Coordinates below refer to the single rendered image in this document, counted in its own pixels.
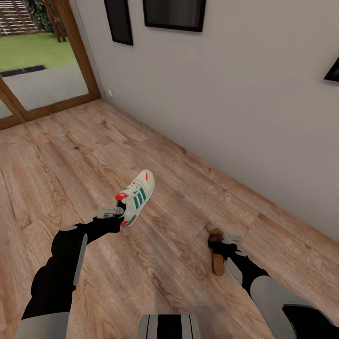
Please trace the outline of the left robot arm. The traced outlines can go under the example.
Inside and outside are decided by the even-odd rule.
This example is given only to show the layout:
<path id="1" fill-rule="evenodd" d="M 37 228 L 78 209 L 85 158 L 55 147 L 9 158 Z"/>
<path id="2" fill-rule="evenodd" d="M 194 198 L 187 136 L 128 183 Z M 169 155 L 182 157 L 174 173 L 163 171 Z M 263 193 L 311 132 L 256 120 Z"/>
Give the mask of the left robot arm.
<path id="1" fill-rule="evenodd" d="M 123 214 L 116 206 L 100 206 L 93 222 L 63 227 L 55 236 L 52 257 L 36 273 L 32 298 L 13 339 L 66 339 L 72 292 L 76 290 L 87 244 L 107 233 L 120 232 Z"/>

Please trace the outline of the sandal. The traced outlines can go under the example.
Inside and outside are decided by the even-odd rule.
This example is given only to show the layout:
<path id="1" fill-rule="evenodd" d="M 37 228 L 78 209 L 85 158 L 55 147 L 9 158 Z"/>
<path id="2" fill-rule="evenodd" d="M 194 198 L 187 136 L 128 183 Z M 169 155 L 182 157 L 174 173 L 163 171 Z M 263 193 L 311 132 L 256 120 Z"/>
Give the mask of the sandal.
<path id="1" fill-rule="evenodd" d="M 210 231 L 208 239 L 212 242 L 222 242 L 224 240 L 223 235 L 223 232 L 219 228 L 215 228 Z M 225 258 L 221 254 L 214 254 L 212 249 L 210 249 L 210 251 L 212 255 L 212 272 L 218 276 L 222 276 L 225 271 Z"/>

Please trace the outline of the robot trunk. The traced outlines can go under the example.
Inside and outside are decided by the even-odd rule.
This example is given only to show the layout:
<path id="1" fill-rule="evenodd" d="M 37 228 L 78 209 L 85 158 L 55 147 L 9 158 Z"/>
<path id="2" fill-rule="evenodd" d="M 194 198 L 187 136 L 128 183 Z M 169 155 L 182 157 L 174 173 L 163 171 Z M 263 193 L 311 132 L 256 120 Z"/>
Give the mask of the robot trunk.
<path id="1" fill-rule="evenodd" d="M 196 314 L 143 315 L 137 339 L 202 339 Z"/>

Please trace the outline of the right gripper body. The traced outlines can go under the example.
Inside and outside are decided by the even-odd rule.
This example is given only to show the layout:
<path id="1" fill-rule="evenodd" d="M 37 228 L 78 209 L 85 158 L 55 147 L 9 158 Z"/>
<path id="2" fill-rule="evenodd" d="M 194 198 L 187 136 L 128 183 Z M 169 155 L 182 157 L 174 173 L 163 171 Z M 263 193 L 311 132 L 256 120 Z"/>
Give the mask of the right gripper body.
<path id="1" fill-rule="evenodd" d="M 212 252 L 214 254 L 221 254 L 224 258 L 224 252 L 227 249 L 234 249 L 237 250 L 237 245 L 235 243 L 232 244 L 225 244 L 223 242 L 217 242 L 217 241 L 213 241 L 213 249 Z M 226 258 L 225 258 L 226 259 Z"/>

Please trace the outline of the gym shoe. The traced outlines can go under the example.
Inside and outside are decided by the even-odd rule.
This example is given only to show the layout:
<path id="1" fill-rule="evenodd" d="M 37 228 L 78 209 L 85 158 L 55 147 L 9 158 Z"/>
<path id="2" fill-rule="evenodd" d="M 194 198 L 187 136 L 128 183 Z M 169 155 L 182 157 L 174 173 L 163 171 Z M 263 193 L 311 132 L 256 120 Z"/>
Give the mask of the gym shoe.
<path id="1" fill-rule="evenodd" d="M 124 210 L 123 214 L 110 214 L 110 218 L 123 218 L 120 224 L 123 228 L 130 228 L 137 221 L 142 209 L 150 199 L 155 189 L 155 178 L 149 169 L 143 170 L 126 189 L 118 193 L 115 206 Z"/>

